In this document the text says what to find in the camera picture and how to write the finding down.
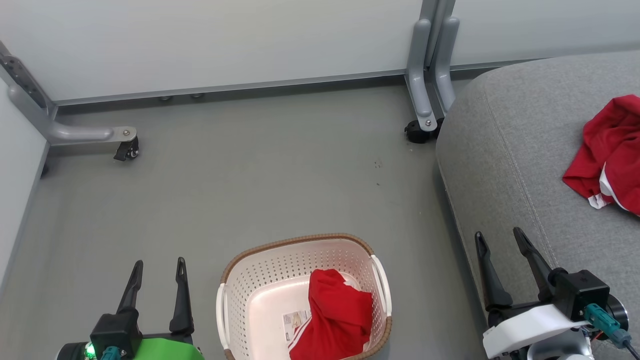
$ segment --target laundry basket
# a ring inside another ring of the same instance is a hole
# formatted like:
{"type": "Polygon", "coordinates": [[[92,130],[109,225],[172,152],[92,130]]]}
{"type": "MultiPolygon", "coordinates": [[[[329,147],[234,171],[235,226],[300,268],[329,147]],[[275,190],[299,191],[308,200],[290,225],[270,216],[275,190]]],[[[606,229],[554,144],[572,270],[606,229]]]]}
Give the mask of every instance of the laundry basket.
{"type": "Polygon", "coordinates": [[[311,272],[331,268],[373,295],[370,340],[349,359],[377,353],[391,333],[391,292],[382,264],[356,236],[320,234],[256,247],[227,265],[216,299],[218,335],[227,359],[288,360],[284,316],[309,310],[311,272]]]}

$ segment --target white board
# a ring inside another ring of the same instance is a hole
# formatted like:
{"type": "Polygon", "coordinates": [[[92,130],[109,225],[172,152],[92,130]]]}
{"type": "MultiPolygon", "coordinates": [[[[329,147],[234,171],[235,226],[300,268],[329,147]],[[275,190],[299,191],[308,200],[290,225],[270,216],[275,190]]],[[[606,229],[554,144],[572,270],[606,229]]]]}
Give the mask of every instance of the white board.
{"type": "Polygon", "coordinates": [[[422,0],[5,0],[53,101],[406,67],[422,0]]]}
{"type": "Polygon", "coordinates": [[[0,79],[0,154],[4,154],[0,156],[0,282],[4,282],[47,143],[11,103],[7,90],[0,79]]]}
{"type": "Polygon", "coordinates": [[[638,0],[456,0],[452,65],[640,49],[638,0]]]}

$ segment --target basket bottom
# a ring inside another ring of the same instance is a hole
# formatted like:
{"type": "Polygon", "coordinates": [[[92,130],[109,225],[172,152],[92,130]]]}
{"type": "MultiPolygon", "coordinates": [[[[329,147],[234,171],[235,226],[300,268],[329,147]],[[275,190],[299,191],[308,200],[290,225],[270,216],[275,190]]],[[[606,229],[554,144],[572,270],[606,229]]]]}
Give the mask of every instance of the basket bottom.
{"type": "MultiPolygon", "coordinates": [[[[356,279],[341,272],[344,280],[360,290],[356,279]]],[[[274,282],[247,300],[247,343],[253,360],[289,360],[284,315],[309,310],[309,277],[304,275],[274,282]]]]}

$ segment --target paper label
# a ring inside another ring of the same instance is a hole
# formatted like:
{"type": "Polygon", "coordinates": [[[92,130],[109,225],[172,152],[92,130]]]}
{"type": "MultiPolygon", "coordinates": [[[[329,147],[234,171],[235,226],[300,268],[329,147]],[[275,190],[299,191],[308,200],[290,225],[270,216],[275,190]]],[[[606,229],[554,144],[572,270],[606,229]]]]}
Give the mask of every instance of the paper label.
{"type": "Polygon", "coordinates": [[[282,315],[284,336],[287,340],[287,345],[293,340],[293,335],[296,332],[296,329],[307,322],[309,318],[311,318],[311,310],[300,310],[295,313],[282,315]]]}

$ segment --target black cable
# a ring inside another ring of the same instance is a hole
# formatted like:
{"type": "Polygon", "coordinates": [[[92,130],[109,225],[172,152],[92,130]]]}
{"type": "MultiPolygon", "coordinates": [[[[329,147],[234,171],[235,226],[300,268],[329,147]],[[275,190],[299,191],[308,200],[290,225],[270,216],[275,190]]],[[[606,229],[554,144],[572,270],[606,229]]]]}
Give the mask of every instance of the black cable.
{"type": "Polygon", "coordinates": [[[638,355],[637,351],[634,349],[633,346],[631,346],[631,342],[629,341],[625,341],[625,347],[627,348],[627,350],[629,350],[629,352],[631,353],[631,355],[634,356],[634,358],[636,360],[640,360],[640,355],[638,355]]]}

